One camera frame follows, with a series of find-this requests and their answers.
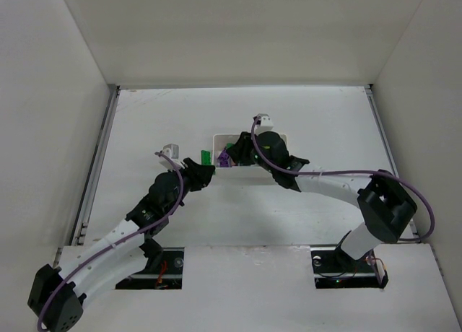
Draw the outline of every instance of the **white floor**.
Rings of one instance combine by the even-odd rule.
[[[309,247],[186,247],[181,290],[108,292],[72,331],[460,331],[428,245],[381,245],[377,256],[385,290],[316,289]]]
[[[200,162],[214,134],[249,131],[257,113],[271,116],[293,155],[331,169],[391,169],[363,87],[124,90],[85,244],[111,230],[165,171],[155,151],[175,143],[181,158]],[[156,236],[161,245],[337,243],[362,221],[359,210],[325,196],[219,178],[185,203]]]
[[[165,171],[155,151],[175,143],[181,158],[200,162],[214,134],[249,131],[257,113],[271,116],[293,155],[332,169],[391,169],[362,87],[126,90],[85,245],[110,231]],[[188,194],[156,236],[164,247],[186,246],[182,290],[112,291],[73,331],[459,331],[429,246],[381,245],[390,275],[384,291],[317,290],[303,245],[337,243],[362,221],[359,210],[241,183],[215,177]],[[61,261],[82,250],[66,247]]]

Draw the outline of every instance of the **screw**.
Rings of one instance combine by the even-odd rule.
[[[176,268],[181,268],[181,267],[183,267],[183,259],[182,259],[182,258],[176,258],[176,259],[175,259],[175,267],[176,267]]]
[[[320,256],[313,256],[313,265],[315,265],[315,267],[320,267],[321,266],[321,257]]]

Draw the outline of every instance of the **orange wire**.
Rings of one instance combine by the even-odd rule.
[[[162,275],[165,273],[166,270],[167,270],[167,261],[164,261],[164,263],[160,265],[160,273],[156,281],[156,286],[162,283]]]

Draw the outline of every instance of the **black mount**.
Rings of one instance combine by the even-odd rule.
[[[370,234],[382,242],[397,243],[417,211],[411,196],[400,183],[379,175],[373,175],[358,194],[359,209]]]
[[[50,265],[45,265],[35,275],[27,305],[37,316],[40,315],[51,292],[63,281],[59,271],[59,268],[51,268]],[[83,294],[77,297],[74,287],[73,282],[65,284],[46,311],[43,323],[50,332],[67,331],[81,318],[84,312],[82,303],[86,296]]]

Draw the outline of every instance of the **green object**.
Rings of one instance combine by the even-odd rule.
[[[201,165],[211,165],[212,154],[207,150],[201,150]]]

